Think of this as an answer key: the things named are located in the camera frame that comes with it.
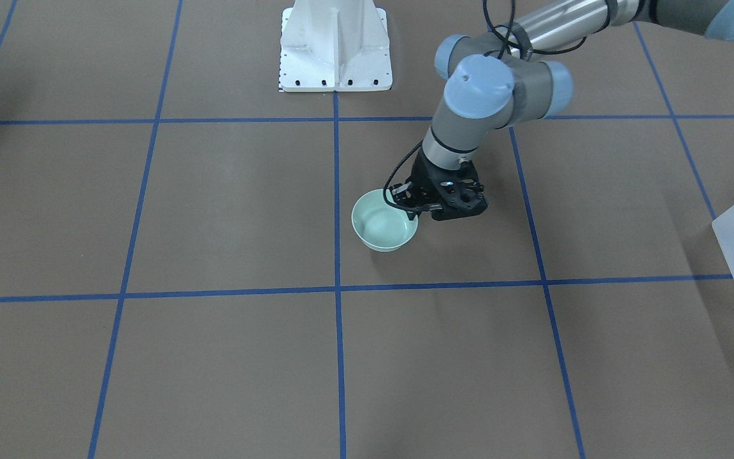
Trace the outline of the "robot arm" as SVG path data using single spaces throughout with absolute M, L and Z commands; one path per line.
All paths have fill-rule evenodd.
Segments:
M 551 117 L 573 97 L 573 76 L 547 56 L 582 46 L 591 35 L 648 22 L 708 39 L 734 41 L 734 1 L 556 1 L 472 38 L 452 35 L 436 51 L 445 90 L 410 176 L 387 180 L 380 197 L 408 220 L 475 217 L 487 209 L 472 161 L 490 131 Z

